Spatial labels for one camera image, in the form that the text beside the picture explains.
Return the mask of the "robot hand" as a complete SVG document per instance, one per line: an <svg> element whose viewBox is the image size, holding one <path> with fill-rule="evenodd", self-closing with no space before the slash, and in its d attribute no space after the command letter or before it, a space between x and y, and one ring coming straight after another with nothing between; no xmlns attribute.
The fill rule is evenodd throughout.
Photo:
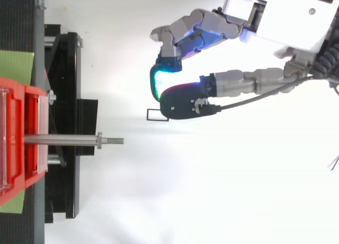
<svg viewBox="0 0 339 244"><path fill-rule="evenodd" d="M182 71L182 61L226 40L260 38L281 45L283 68L229 70L196 82L160 89L160 75ZM150 89L164 117L188 120L288 93L310 80L338 91L338 0L225 0L207 11L194 9L152 30L161 43L150 69Z"/></svg>

